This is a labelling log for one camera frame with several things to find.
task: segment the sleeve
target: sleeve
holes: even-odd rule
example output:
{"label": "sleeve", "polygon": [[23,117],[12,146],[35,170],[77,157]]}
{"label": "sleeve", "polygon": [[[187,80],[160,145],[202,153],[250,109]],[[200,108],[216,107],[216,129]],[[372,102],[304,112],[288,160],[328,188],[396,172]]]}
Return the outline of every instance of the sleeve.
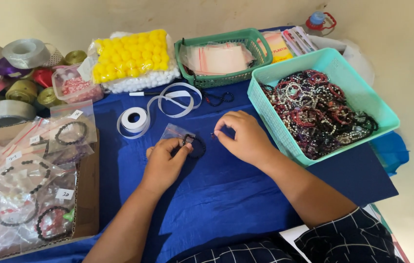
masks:
{"label": "sleeve", "polygon": [[296,246],[313,263],[402,263],[389,231],[359,207],[337,220],[306,231]]}

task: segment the green plastic basket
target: green plastic basket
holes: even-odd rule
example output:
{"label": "green plastic basket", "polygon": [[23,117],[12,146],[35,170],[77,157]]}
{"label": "green plastic basket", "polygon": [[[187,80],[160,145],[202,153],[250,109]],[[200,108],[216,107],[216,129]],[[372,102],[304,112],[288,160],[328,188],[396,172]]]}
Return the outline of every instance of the green plastic basket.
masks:
{"label": "green plastic basket", "polygon": [[[355,111],[365,111],[372,116],[379,123],[379,130],[375,131],[368,138],[339,148],[317,160],[307,158],[288,129],[286,129],[285,124],[275,112],[258,84],[258,82],[261,82],[274,87],[281,78],[296,71],[306,69],[315,69],[325,73],[329,77],[330,82],[337,84],[344,91],[350,108]],[[357,74],[342,55],[331,48],[322,49],[254,70],[248,89],[248,96],[265,123],[278,149],[304,167],[363,144],[400,126],[400,120],[392,109]]]}
{"label": "green plastic basket", "polygon": [[[267,56],[264,55],[261,47],[257,44],[257,39],[260,39],[267,50]],[[212,36],[205,36],[200,38],[190,38],[184,39],[184,45],[186,46],[203,46],[207,45],[208,42],[216,43],[226,43],[226,42],[240,42],[243,43],[252,55],[256,58],[252,64],[251,68],[248,68],[243,71],[227,74],[227,75],[218,75],[218,76],[196,76],[194,83],[194,76],[189,75],[186,70],[184,70],[183,64],[179,59],[179,49],[181,48],[182,40],[179,40],[175,44],[175,53],[176,60],[181,70],[183,77],[189,82],[189,84],[196,86],[198,88],[206,87],[218,87],[228,84],[233,84],[240,81],[246,81],[251,79],[251,73],[254,69],[260,68],[262,66],[269,65],[272,63],[272,51],[267,44],[267,41],[264,39],[262,34],[255,28],[247,28],[238,31],[233,31],[229,33],[223,33]]]}

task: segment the white elastic cord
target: white elastic cord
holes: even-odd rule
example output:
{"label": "white elastic cord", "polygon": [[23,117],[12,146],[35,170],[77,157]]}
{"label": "white elastic cord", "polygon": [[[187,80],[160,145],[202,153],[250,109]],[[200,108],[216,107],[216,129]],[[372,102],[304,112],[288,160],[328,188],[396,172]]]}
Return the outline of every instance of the white elastic cord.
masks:
{"label": "white elastic cord", "polygon": [[[166,93],[166,91],[169,89],[169,88],[171,88],[171,87],[175,87],[175,86],[184,86],[184,87],[188,87],[188,88],[190,88],[191,90],[193,90],[193,91],[195,91],[195,92],[197,92],[197,94],[199,95],[199,98],[200,98],[200,102],[199,102],[199,104],[197,104],[196,106],[194,106],[194,98],[191,96],[191,94],[188,92],[188,91],[186,91],[186,90],[180,90],[180,91],[174,91],[174,92],[170,92],[170,93],[168,93],[166,96],[164,95],[165,93]],[[190,97],[191,98],[191,100],[189,101],[189,105],[188,106],[185,106],[185,105],[182,105],[182,104],[180,104],[179,102],[177,102],[177,101],[175,101],[175,100],[173,100],[173,98],[177,98],[177,97]],[[192,86],[192,85],[189,85],[189,84],[187,84],[187,83],[182,83],[182,82],[180,82],[180,83],[174,83],[174,84],[171,84],[171,85],[169,85],[168,87],[166,87],[161,93],[160,93],[160,95],[158,95],[158,96],[155,96],[155,97],[153,97],[153,98],[151,98],[150,99],[150,101],[148,101],[148,103],[147,103],[147,120],[146,120],[146,122],[144,122],[144,123],[142,123],[142,125],[144,125],[144,129],[140,132],[140,134],[137,134],[137,135],[134,135],[134,136],[124,136],[124,135],[122,135],[122,133],[121,133],[121,129],[120,129],[120,126],[121,126],[121,119],[122,119],[122,116],[124,115],[124,113],[127,111],[124,111],[120,116],[119,116],[119,118],[118,118],[118,121],[117,121],[117,123],[116,123],[116,125],[117,125],[117,129],[118,129],[118,132],[124,137],[124,138],[127,138],[127,139],[137,139],[137,138],[139,138],[139,137],[141,137],[142,135],[144,135],[146,132],[147,132],[147,130],[148,130],[148,128],[150,128],[150,105],[152,104],[152,102],[153,101],[155,101],[156,99],[158,99],[158,108],[166,115],[166,116],[168,116],[168,117],[170,117],[170,118],[179,118],[179,117],[183,117],[183,116],[185,116],[185,115],[187,115],[190,111],[192,111],[193,109],[197,109],[199,106],[200,106],[200,104],[202,103],[202,93],[200,92],[200,90],[198,90],[198,89],[196,89],[194,86]],[[185,109],[184,111],[182,111],[181,113],[178,113],[178,114],[175,114],[175,115],[168,115],[168,114],[166,114],[164,111],[163,111],[163,109],[162,109],[162,100],[163,99],[165,99],[165,100],[169,100],[169,101],[171,101],[172,103],[174,103],[174,104],[176,104],[176,105],[178,105],[178,106],[180,106],[181,108],[183,108],[183,109]]]}

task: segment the red handle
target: red handle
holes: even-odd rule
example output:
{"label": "red handle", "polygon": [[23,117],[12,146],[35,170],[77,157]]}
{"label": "red handle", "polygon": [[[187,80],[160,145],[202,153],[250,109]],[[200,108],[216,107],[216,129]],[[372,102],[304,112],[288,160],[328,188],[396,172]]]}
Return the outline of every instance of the red handle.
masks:
{"label": "red handle", "polygon": [[322,29],[331,29],[331,28],[335,27],[337,25],[337,21],[335,20],[335,18],[333,18],[333,16],[331,14],[329,14],[328,12],[325,12],[324,14],[328,15],[330,17],[330,19],[332,19],[333,24],[330,27],[324,27]]}

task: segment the person's left hand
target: person's left hand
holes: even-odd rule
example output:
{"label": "person's left hand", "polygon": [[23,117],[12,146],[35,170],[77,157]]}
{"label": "person's left hand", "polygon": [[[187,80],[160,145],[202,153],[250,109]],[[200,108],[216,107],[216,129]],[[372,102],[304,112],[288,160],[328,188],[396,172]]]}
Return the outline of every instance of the person's left hand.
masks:
{"label": "person's left hand", "polygon": [[[184,146],[182,143],[183,140],[180,138],[171,138],[160,140],[155,146],[147,149],[148,162],[140,183],[141,187],[156,194],[163,194],[176,181],[187,155],[192,152],[190,143]],[[171,157],[171,151],[178,146],[182,146],[181,149]]]}

